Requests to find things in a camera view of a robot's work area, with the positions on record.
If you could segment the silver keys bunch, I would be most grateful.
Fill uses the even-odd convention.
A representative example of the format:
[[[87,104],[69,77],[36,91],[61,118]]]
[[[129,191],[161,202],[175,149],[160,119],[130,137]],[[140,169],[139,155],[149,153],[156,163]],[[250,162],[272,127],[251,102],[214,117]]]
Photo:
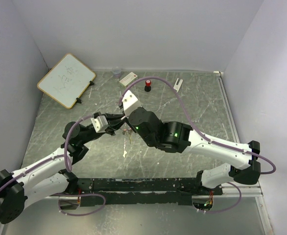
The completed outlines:
[[[129,139],[129,135],[132,135],[133,133],[133,130],[131,128],[128,128],[128,129],[122,129],[122,134]]]

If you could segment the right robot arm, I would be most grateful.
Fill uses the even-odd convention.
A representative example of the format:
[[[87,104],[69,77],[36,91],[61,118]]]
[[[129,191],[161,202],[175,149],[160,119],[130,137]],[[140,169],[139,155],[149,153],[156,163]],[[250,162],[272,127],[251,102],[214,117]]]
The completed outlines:
[[[143,107],[124,112],[129,126],[149,147],[167,153],[194,153],[215,158],[223,165],[198,173],[195,191],[206,194],[220,184],[235,181],[254,185],[261,174],[261,164],[252,156],[248,144],[224,141],[209,135],[200,136],[190,125],[162,122],[153,112]]]

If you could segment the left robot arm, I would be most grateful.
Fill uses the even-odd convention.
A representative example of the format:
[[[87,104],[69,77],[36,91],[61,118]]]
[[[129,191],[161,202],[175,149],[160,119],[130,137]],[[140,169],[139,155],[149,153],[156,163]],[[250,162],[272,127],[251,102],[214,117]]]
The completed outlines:
[[[69,122],[63,133],[65,142],[54,152],[19,170],[0,171],[0,223],[13,221],[47,196],[75,194],[78,182],[72,166],[88,152],[85,144],[104,134],[113,136],[126,120],[124,114],[95,113]]]

